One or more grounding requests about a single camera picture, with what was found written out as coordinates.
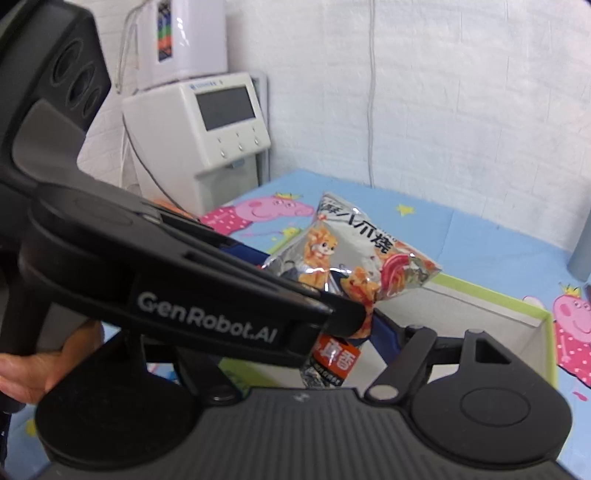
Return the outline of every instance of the wall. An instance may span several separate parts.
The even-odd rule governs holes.
[[[138,3],[138,0],[74,0],[73,3],[89,8],[93,12],[113,81],[123,22],[127,12]],[[130,60],[129,65],[133,65],[133,59]],[[127,75],[125,91],[133,88],[133,82],[133,75]],[[121,99],[113,87],[92,123],[78,156],[78,166],[81,170],[113,185],[119,185],[121,176],[123,123],[120,105]]]
[[[269,74],[274,175],[368,182],[369,8],[229,0]],[[376,0],[375,180],[572,249],[591,206],[591,5]]]

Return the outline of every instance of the pig face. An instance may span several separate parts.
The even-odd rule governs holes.
[[[272,196],[240,202],[236,205],[236,214],[250,222],[268,222],[282,216],[311,216],[314,209],[296,200]]]
[[[554,301],[554,318],[576,340],[591,343],[591,304],[578,297],[562,295]]]

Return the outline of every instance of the finger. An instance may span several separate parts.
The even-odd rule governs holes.
[[[44,384],[46,391],[55,387],[79,363],[97,350],[102,345],[103,338],[101,322],[89,320],[78,328],[64,344],[53,370],[49,373]]]
[[[30,356],[0,353],[0,377],[25,387],[44,388],[53,370],[58,353],[38,353]]]
[[[0,377],[0,391],[16,401],[32,405],[37,405],[45,393],[43,388],[25,387],[4,377]]]

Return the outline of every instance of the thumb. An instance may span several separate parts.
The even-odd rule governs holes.
[[[55,366],[47,377],[45,391],[50,391],[67,374],[94,353],[104,340],[101,322],[88,320],[78,328],[64,343]]]

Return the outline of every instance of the display screen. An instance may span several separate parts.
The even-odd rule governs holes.
[[[246,87],[228,88],[214,92],[198,93],[197,103],[208,132],[225,125],[255,118],[251,98]]]

